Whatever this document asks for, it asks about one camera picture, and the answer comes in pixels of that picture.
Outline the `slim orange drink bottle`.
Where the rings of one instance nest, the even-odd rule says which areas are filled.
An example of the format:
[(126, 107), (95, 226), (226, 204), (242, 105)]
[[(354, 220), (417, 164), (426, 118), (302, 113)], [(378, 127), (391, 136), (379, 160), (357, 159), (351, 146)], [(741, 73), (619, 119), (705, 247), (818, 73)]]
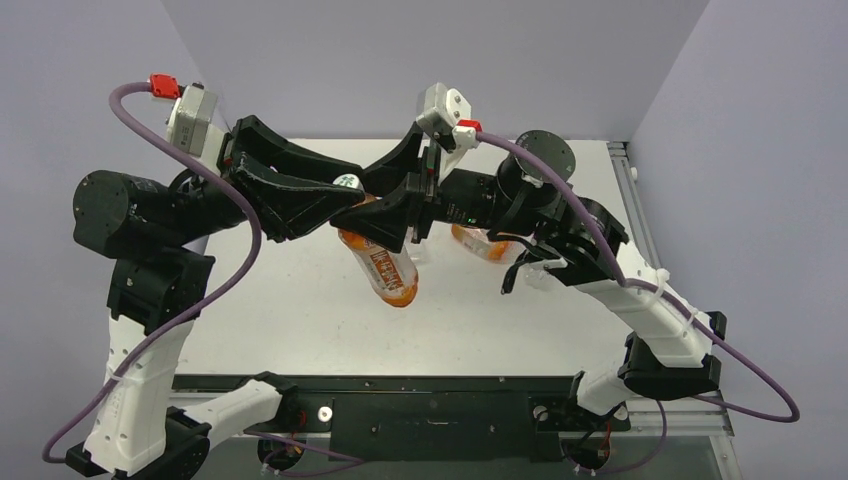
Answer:
[(374, 292), (387, 304), (404, 308), (418, 293), (419, 272), (405, 247), (394, 253), (357, 233), (338, 228), (342, 243), (353, 253)]

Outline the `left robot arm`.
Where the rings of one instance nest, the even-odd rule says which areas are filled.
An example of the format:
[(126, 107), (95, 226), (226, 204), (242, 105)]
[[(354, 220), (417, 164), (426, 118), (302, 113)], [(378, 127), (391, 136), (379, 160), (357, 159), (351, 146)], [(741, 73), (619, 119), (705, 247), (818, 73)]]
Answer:
[(64, 457), (86, 477), (189, 479), (236, 434), (327, 429), (320, 406), (271, 372), (202, 404), (170, 405), (183, 346), (214, 299), (207, 284), (215, 260), (189, 244), (247, 223), (254, 262), (264, 239), (302, 237), (353, 206), (356, 195), (335, 181), (362, 168), (290, 142), (252, 116), (230, 132), (211, 127), (192, 140), (172, 131), (153, 143), (186, 161), (172, 184), (98, 170), (74, 194), (75, 241), (114, 261), (106, 375), (84, 409), (94, 424)]

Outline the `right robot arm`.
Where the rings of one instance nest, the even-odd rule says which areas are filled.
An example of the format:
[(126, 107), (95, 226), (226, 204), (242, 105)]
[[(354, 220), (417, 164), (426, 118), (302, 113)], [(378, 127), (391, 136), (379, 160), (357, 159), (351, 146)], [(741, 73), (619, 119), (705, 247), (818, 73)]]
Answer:
[(524, 245), (503, 293), (521, 266), (549, 262), (560, 283), (592, 296), (632, 330), (622, 360), (575, 376), (563, 402), (566, 418), (588, 427), (636, 395), (667, 401), (716, 390), (721, 363), (711, 353), (719, 336), (713, 328), (724, 324), (717, 313), (692, 313), (676, 298), (666, 275), (647, 265), (602, 205), (560, 192), (576, 164), (565, 140), (530, 130), (506, 149), (495, 175), (448, 175), (441, 186), (445, 219)]

